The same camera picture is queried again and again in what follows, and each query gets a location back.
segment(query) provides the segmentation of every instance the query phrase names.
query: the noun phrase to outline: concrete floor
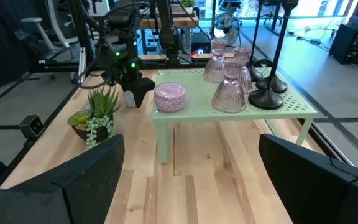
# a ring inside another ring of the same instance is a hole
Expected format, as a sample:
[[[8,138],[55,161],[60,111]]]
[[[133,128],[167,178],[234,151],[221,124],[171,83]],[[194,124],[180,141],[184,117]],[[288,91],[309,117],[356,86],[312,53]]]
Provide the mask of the concrete floor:
[[[337,28],[337,22],[341,20],[294,19],[290,20],[287,30],[299,30],[305,26],[319,28],[329,22],[329,27]],[[204,31],[208,31],[210,21],[201,21],[200,26]],[[255,21],[244,21],[244,28],[241,30],[242,46],[251,46],[247,39],[253,39],[254,26]],[[273,58],[278,37],[264,27],[259,30],[255,56]],[[324,34],[323,30],[313,29],[304,34],[300,30],[298,34],[313,38],[323,37],[321,41],[327,47],[331,46],[333,41],[330,31]],[[320,110],[322,119],[317,120],[318,127],[358,167],[358,122],[353,122],[358,121],[358,67],[340,65],[325,50],[290,36],[285,37],[279,67],[301,88],[304,95],[308,95],[310,103]],[[49,80],[48,74],[33,75],[32,77],[41,79],[23,82],[1,99],[0,125],[18,124],[30,114],[39,114],[45,121],[74,88],[69,73],[55,76],[55,80]],[[20,131],[0,131],[0,161],[8,165],[22,149],[24,142]]]

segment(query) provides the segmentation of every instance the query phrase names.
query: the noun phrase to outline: wooden tabletop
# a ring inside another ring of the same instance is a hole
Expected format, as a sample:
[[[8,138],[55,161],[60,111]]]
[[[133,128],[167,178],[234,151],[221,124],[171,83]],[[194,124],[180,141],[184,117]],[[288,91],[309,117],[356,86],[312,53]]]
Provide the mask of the wooden tabletop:
[[[157,70],[143,71],[156,80]],[[88,77],[95,85],[100,77]],[[117,87],[122,96],[121,87]],[[87,103],[79,89],[1,186],[7,189],[87,150],[67,119]],[[258,153],[265,121],[177,123],[170,127],[168,164],[158,161],[152,122],[153,91],[140,108],[114,114],[125,159],[106,224],[291,223]],[[275,120],[284,139],[295,141],[300,124]],[[320,149],[308,136],[304,146]]]
[[[161,20],[158,20],[158,27],[161,27]],[[197,15],[194,15],[193,17],[194,23],[189,17],[174,17],[173,18],[173,24],[177,27],[177,28],[193,28],[196,27],[200,21],[197,17]],[[151,28],[155,28],[154,26],[154,19],[142,19],[140,21],[140,29],[150,29]]]

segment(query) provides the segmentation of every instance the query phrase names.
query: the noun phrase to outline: small green table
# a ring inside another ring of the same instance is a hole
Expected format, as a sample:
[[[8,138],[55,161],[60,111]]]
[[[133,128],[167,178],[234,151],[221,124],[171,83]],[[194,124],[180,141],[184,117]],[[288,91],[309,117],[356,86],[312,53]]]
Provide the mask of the small green table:
[[[268,76],[270,68],[259,68],[264,76]],[[271,119],[304,118],[302,130],[296,140],[301,145],[318,112],[290,85],[282,94],[284,105],[278,110],[262,110],[247,103],[246,109],[240,113],[223,113],[211,106],[212,97],[218,84],[209,83],[203,79],[204,69],[186,70],[162,70],[158,72],[157,85],[165,82],[182,83],[186,88],[186,108],[177,113],[164,113],[155,105],[152,112],[152,120],[156,129],[157,146],[160,154],[160,162],[168,162],[168,124],[175,122],[208,122],[208,121],[238,121],[264,119],[274,135],[278,131]]]

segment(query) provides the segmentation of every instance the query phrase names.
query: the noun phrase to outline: glass vase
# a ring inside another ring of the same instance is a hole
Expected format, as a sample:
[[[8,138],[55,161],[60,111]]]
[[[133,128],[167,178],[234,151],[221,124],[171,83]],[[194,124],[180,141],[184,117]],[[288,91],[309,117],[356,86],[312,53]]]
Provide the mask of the glass vase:
[[[211,83],[220,83],[224,79],[223,75],[223,53],[226,48],[227,41],[223,39],[214,39],[211,41],[212,58],[205,66],[203,78]]]
[[[249,59],[251,57],[252,49],[249,47],[235,47],[234,50],[234,57],[238,58],[239,60],[245,61],[246,65],[249,62]],[[245,94],[249,94],[252,91],[252,79],[251,74],[248,71],[247,66],[244,66],[242,68],[239,82],[244,89]]]
[[[245,63],[238,58],[228,58],[223,64],[224,80],[215,91],[212,107],[225,113],[241,112],[246,108],[246,99],[238,79]]]

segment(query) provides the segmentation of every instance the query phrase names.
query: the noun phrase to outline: pegboard tabletop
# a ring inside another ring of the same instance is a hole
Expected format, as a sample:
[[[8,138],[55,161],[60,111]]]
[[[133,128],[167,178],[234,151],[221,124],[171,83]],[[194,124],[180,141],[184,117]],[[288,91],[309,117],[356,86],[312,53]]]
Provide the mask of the pegboard tabletop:
[[[270,68],[258,68],[269,75]],[[246,109],[240,113],[223,113],[211,106],[212,97],[219,84],[203,79],[204,69],[161,70],[156,85],[165,82],[182,83],[186,88],[186,108],[177,113],[164,113],[153,107],[152,119],[155,123],[235,121],[255,119],[315,118],[318,112],[287,82],[288,90],[282,93],[284,105],[277,110],[263,110],[252,106],[246,95]]]

